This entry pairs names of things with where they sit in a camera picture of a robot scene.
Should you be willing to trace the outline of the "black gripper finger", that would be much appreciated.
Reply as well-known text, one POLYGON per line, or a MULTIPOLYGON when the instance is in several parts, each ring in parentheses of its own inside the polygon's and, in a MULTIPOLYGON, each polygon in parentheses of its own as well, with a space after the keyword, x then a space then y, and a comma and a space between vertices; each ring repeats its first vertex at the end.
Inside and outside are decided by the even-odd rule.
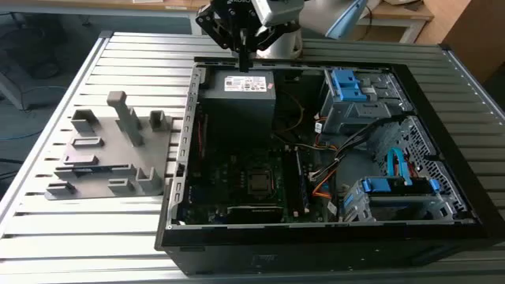
POLYGON ((265 51, 284 34, 294 32, 300 28, 298 22, 286 22, 258 32, 261 26, 260 22, 249 22, 246 25, 246 72, 253 65, 250 55, 257 50, 265 51))
POLYGON ((236 52, 238 70, 246 72, 246 30, 229 32, 210 5, 200 7, 196 13, 196 23, 222 49, 236 52))

